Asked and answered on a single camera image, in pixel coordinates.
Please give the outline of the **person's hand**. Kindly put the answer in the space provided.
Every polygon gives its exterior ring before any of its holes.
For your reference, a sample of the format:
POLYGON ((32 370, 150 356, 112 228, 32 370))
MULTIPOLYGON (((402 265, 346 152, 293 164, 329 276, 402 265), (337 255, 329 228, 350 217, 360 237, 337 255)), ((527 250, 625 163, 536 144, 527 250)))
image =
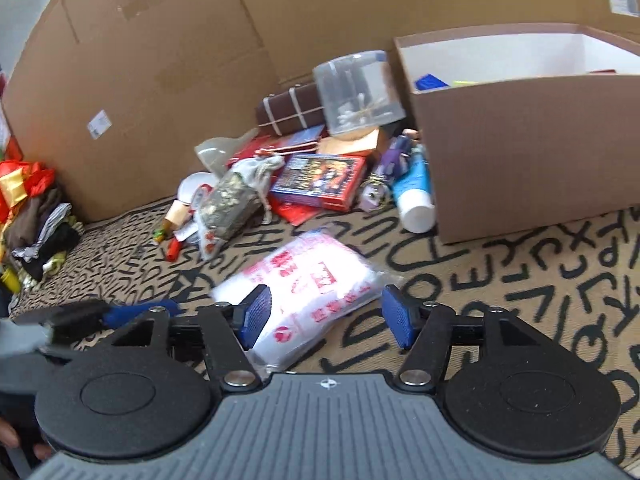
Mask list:
MULTIPOLYGON (((3 418, 0 419, 0 441, 6 448, 19 448, 21 440, 15 429, 3 418)), ((52 448, 44 443, 34 445, 34 455, 43 462, 48 460, 53 454, 52 448)))

